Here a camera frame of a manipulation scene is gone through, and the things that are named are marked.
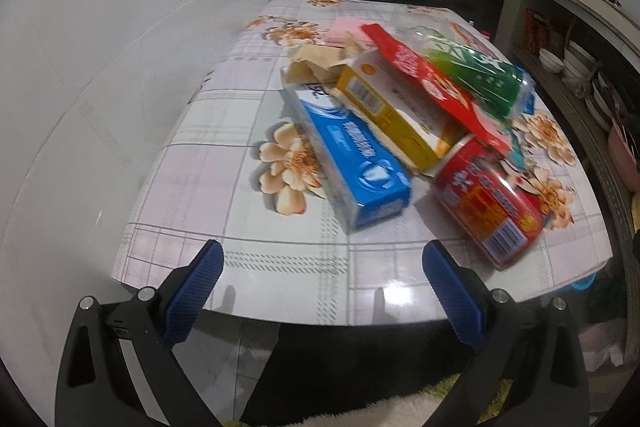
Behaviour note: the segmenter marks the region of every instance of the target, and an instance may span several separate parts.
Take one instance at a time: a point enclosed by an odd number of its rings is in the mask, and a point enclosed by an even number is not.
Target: pink paper
[[[375,44],[369,36],[360,29],[363,24],[371,24],[371,21],[356,19],[354,17],[338,17],[334,25],[324,35],[324,44],[328,46],[344,47],[344,34],[349,32],[360,44],[374,47]]]

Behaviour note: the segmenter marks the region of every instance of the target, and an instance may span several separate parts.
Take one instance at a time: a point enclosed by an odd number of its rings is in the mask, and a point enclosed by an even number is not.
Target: barcode
[[[507,217],[482,244],[496,259],[507,259],[527,242],[527,237]]]
[[[377,116],[380,111],[385,107],[382,100],[357,79],[352,76],[351,80],[347,84],[347,91],[349,91],[373,116]]]

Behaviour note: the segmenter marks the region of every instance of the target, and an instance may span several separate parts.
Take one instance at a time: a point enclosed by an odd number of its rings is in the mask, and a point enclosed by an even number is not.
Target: metal rack
[[[609,210],[614,218],[626,280],[625,363],[635,362],[640,347],[640,266],[633,255],[634,227],[631,216],[631,193],[611,162],[607,135],[598,127],[582,101],[569,92],[559,77],[546,71],[538,58],[516,48],[513,60],[525,68],[546,91],[571,126],[602,185]]]

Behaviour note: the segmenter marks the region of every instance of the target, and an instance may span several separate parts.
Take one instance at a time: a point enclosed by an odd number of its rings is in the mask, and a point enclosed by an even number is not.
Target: blue gripper pad
[[[175,273],[184,280],[175,289],[174,296],[164,308],[162,339],[169,348],[187,339],[202,307],[216,285],[225,263],[225,254],[218,241],[207,241],[189,266],[173,270],[162,286],[171,284]]]
[[[474,297],[474,291],[488,292],[482,281],[472,270],[459,267],[440,241],[425,245],[422,270],[460,342],[478,352],[485,338],[486,310]]]

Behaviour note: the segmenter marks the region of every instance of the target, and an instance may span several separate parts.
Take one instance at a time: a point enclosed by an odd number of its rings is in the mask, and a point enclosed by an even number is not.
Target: blue toothpaste box
[[[287,86],[291,105],[327,177],[338,219],[353,229],[399,213],[411,183],[367,125],[320,84]]]

